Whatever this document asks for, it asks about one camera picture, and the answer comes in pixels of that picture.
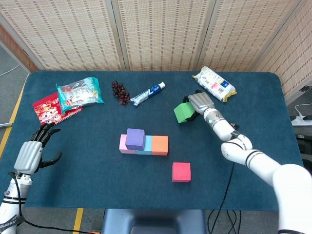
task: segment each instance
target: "robotic arm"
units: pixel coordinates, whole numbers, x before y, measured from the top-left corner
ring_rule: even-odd
[[[254,150],[250,140],[236,131],[214,108],[206,93],[188,96],[195,111],[203,115],[217,136],[224,141],[223,156],[245,165],[274,188],[279,208],[278,234],[312,234],[312,177],[295,164],[280,165],[260,150]]]
[[[39,168],[57,163],[62,156],[62,153],[59,153],[51,161],[42,161],[43,148],[51,135],[60,131],[60,129],[50,130],[53,126],[54,123],[42,125],[29,141],[24,142],[19,151],[14,165],[16,172],[9,173],[12,179],[8,189],[4,192],[4,199],[0,206],[0,234],[16,234],[17,225],[24,221],[21,211],[33,183],[31,175],[36,173]]]

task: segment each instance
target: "purple block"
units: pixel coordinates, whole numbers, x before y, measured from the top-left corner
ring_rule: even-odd
[[[128,150],[144,150],[145,132],[142,129],[128,128],[126,147]]]

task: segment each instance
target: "orange block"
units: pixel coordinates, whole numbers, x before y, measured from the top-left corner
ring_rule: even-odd
[[[153,136],[152,155],[168,155],[168,136]]]

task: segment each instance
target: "table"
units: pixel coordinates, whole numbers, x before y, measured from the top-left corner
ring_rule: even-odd
[[[88,76],[99,79],[105,104],[84,107],[60,123],[44,149],[44,160],[57,152],[54,166],[32,176],[27,206],[135,209],[217,209],[229,179],[232,163],[221,154],[221,141],[204,119],[178,124],[173,109],[185,95],[201,89],[196,72],[58,72],[32,73],[25,85],[19,111],[0,162],[0,191],[5,191],[18,152],[38,128],[32,104],[65,85]],[[240,125],[259,149],[281,164],[302,165],[286,109],[279,78],[272,73],[220,72],[234,85],[237,95],[227,103],[212,98],[230,122]],[[111,82],[117,80],[131,96],[156,83],[166,88],[135,107],[120,106]],[[120,134],[127,128],[144,129],[147,135],[169,136],[168,156],[123,155]],[[172,163],[190,162],[192,181],[172,183]],[[223,206],[233,210],[276,210],[272,187],[243,165],[236,165]]]

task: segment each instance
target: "light blue block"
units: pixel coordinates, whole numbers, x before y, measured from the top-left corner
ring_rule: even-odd
[[[144,150],[137,150],[137,155],[152,155],[152,136],[145,136]]]

